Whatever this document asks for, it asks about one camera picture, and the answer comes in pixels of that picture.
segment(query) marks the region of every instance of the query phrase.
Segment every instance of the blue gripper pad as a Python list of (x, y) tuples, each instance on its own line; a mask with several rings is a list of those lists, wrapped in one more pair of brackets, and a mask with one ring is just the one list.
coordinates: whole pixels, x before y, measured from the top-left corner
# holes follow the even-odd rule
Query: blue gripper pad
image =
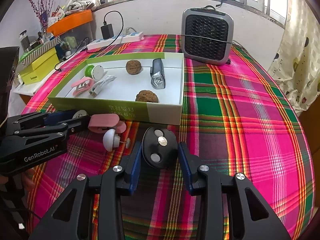
[(186, 185), (186, 189), (187, 189), (187, 191), (189, 191), (190, 195), (192, 195), (194, 188), (192, 185), (192, 177), (191, 177), (190, 167), (189, 167), (189, 164), (188, 164), (188, 161), (186, 158), (186, 154), (183, 149), (183, 147), (184, 147), (183, 144), (185, 145), (185, 147), (187, 147), (187, 145), (185, 143), (178, 144), (178, 158), (179, 158), (180, 168), (182, 170), (183, 180)]
[(55, 112), (49, 114), (44, 121), (45, 125), (56, 125), (58, 122), (69, 120), (73, 118), (73, 115), (76, 113), (76, 110), (67, 110), (62, 112)]
[(130, 174), (130, 178), (131, 178), (131, 183), (129, 187), (130, 195), (132, 195), (137, 189), (140, 170), (141, 170), (141, 152), (142, 152), (141, 143), (137, 147), (138, 147), (137, 155), (133, 163), (132, 172)]

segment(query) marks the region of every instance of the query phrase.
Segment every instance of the black round device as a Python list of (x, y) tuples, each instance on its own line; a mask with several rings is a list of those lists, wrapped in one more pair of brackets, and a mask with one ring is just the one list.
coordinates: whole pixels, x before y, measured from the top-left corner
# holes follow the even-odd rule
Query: black round device
[(150, 127), (142, 139), (142, 155), (153, 168), (166, 169), (176, 163), (178, 143), (173, 132)]

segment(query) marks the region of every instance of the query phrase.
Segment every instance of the curtain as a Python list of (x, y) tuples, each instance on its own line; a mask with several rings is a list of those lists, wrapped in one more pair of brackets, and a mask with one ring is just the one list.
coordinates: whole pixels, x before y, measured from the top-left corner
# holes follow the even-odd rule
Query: curtain
[(305, 0), (288, 0), (284, 35), (268, 70), (299, 116), (320, 94), (320, 25)]

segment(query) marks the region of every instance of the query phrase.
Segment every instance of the pink plaid tablecloth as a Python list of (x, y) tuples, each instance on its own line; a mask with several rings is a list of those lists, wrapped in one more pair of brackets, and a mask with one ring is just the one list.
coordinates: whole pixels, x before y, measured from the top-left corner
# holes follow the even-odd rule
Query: pink plaid tablecloth
[[(112, 46), (96, 54), (81, 52), (63, 65), (36, 93), (24, 113), (54, 111), (48, 94), (68, 72), (88, 57), (132, 52), (178, 52), (178, 35), (146, 36), (143, 41)], [(314, 204), (312, 159), (302, 127), (287, 99), (259, 64), (233, 46), (231, 65), (185, 60), (185, 87), (180, 126), (167, 126), (192, 154), (224, 174), (243, 172), (257, 187), (296, 239), (311, 219)], [(122, 140), (140, 140), (148, 123), (126, 121)], [(107, 153), (102, 135), (84, 131), (70, 137), (68, 153), (36, 167), (36, 189), (29, 208), (43, 216), (76, 177), (102, 174), (131, 148)], [(97, 236), (95, 201), (93, 237)], [(194, 239), (199, 197), (185, 191), (177, 162), (171, 170), (143, 165), (138, 189), (122, 198), (126, 239)], [(31, 217), (28, 230), (38, 220)], [(225, 213), (225, 239), (229, 237)]]

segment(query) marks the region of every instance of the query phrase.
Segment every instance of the metal screw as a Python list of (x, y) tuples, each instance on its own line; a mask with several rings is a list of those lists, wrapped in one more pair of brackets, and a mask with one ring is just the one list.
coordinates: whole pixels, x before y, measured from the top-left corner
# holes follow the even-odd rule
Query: metal screw
[(84, 180), (84, 179), (85, 179), (85, 175), (83, 173), (77, 176), (77, 180)]
[(207, 165), (201, 165), (200, 166), (200, 170), (201, 171), (208, 171), (209, 170), (209, 167)]
[(123, 142), (123, 141), (120, 141), (119, 143), (125, 143), (125, 148), (128, 149), (130, 147), (130, 138), (127, 138), (127, 141), (126, 142)]
[(237, 173), (236, 178), (239, 180), (243, 180), (245, 178), (245, 176), (242, 173)]
[(19, 223), (19, 224), (18, 224), (18, 227), (19, 227), (19, 229), (21, 229), (21, 230), (22, 230), (22, 229), (25, 229), (25, 227), (24, 227), (24, 225), (23, 225), (22, 223)]
[(113, 169), (113, 171), (115, 171), (115, 172), (122, 171), (122, 167), (119, 166), (119, 165), (114, 166), (112, 169)]
[(158, 137), (158, 143), (161, 145), (161, 146), (167, 146), (168, 144), (168, 141), (165, 137), (163, 136), (160, 136)]

